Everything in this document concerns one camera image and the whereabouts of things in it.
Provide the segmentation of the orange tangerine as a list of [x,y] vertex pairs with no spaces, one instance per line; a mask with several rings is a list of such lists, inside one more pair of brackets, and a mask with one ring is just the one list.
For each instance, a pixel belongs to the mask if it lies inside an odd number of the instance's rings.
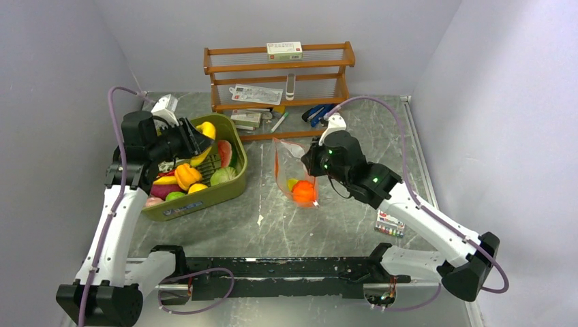
[[312,182],[299,180],[291,190],[294,202],[302,206],[314,206],[318,199],[318,192]]

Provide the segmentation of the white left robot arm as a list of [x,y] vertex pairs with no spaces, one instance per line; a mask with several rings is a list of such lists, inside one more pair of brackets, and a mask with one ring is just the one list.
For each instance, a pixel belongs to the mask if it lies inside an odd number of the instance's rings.
[[112,124],[118,147],[106,173],[100,222],[74,281],[60,285],[56,294],[78,326],[133,326],[157,284],[186,279],[189,264],[182,247],[156,246],[143,261],[130,264],[130,242],[159,165],[200,155],[216,138],[214,129],[184,118],[156,129],[154,116],[145,111]]

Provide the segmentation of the clear zip top bag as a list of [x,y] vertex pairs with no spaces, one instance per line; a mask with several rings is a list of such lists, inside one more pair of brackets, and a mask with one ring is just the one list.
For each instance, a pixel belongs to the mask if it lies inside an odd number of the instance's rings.
[[319,207],[318,199],[314,206],[302,206],[294,202],[291,196],[291,191],[288,190],[286,184],[289,178],[309,181],[314,184],[318,192],[318,183],[316,177],[313,177],[307,172],[307,168],[301,161],[302,156],[305,154],[306,148],[302,144],[296,142],[274,138],[273,149],[273,176],[275,177],[275,182],[279,190],[289,199],[289,201],[298,207]]

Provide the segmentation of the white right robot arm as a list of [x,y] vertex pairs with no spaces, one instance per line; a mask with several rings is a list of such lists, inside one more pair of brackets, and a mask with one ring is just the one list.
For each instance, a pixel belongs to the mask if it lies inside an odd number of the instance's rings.
[[423,201],[396,172],[367,161],[359,141],[347,131],[313,138],[301,161],[310,175],[338,182],[351,198],[400,220],[434,247],[417,251],[390,246],[367,265],[374,281],[391,275],[435,280],[461,300],[476,300],[497,265],[500,239],[494,233],[474,232]]

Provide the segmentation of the orange bell pepper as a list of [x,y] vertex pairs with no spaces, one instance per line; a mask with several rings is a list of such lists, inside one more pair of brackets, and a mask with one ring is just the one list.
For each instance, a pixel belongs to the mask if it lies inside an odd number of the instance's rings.
[[193,184],[202,180],[202,175],[190,166],[188,163],[183,163],[174,170],[174,177],[176,178],[179,187],[187,191]]

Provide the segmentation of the yellow banana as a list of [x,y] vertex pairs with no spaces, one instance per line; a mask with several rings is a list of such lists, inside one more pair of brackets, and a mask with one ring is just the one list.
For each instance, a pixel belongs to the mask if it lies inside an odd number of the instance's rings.
[[[196,126],[196,129],[204,136],[210,138],[212,141],[215,140],[216,138],[216,128],[214,126],[214,124],[205,121],[203,123],[201,123],[200,125]],[[190,159],[189,164],[192,167],[197,167],[199,166],[209,155],[209,153],[211,152],[211,148],[212,145],[210,145],[205,151],[203,151],[200,155],[195,156],[193,158]]]

